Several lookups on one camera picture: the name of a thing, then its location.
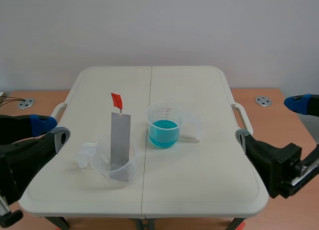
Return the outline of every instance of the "red tag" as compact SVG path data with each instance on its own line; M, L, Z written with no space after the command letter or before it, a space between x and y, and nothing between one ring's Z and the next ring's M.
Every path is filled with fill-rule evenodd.
M244 222L242 222L237 228L236 228L236 230L243 230L244 229L244 227L245 227L245 223Z
M111 93L114 107L118 107L119 109L123 109L122 99L119 94Z

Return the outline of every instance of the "metal mount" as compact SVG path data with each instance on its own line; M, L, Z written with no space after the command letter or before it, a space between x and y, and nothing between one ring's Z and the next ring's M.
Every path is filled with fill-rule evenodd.
M272 101L270 100L270 98L267 98L265 96L257 96L255 98L255 102L260 105L260 106L263 106L263 107L268 107L268 106L271 106L272 105Z
M19 109L26 109L26 108L31 107L34 103L35 103L34 99L32 99L32 98L27 98L27 99L25 99L24 101L22 100L22 101L20 101L20 102L18 103L18 108L19 108Z

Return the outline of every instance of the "plastic measuring cup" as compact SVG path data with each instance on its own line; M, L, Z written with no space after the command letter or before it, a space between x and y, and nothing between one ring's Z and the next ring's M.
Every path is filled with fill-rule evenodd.
M110 144L99 141L97 143L83 143L77 160L80 168L91 166L103 175L109 187L121 188L131 183L136 175L138 153L132 140L130 140L129 154L129 161L124 166L118 166L118 168L111 171Z
M161 102L150 105L145 111L148 118L148 132L151 142L161 148L172 146L179 138L184 123L196 126L195 142L199 142L200 124L191 113L186 113L175 103Z

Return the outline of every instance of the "cable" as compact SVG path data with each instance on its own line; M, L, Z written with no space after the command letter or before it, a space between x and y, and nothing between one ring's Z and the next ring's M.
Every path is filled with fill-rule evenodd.
M9 104L11 102L16 102L16 101L21 101L21 100L20 99L11 100L11 101L8 101L7 103L4 103L4 104L0 105L0 107L4 106L6 104Z
M5 98L11 98L11 99L19 99L19 100L23 100L23 101L25 101L25 99L22 99L22 98L17 98L17 97L11 97L11 96L6 96Z
M6 100L3 100L3 101L0 101L0 104L3 103L3 102L8 102L8 101L13 101L13 100L12 99L6 99Z

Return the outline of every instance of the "white folding table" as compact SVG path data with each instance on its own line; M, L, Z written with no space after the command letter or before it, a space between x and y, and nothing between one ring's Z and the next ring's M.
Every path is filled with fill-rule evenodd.
M139 152L137 178L121 189L107 189L93 169L80 169L83 142L110 140L111 92L121 95L131 114L131 137ZM147 140L144 110L173 100L188 105L202 125L199 143L177 142L168 149ZM64 103L59 126L71 138L32 180L20 205L60 228L61 217L153 219L234 217L231 228L260 212L268 193L234 134L237 109L252 132L244 108L235 103L221 70L210 66L92 67L80 73Z

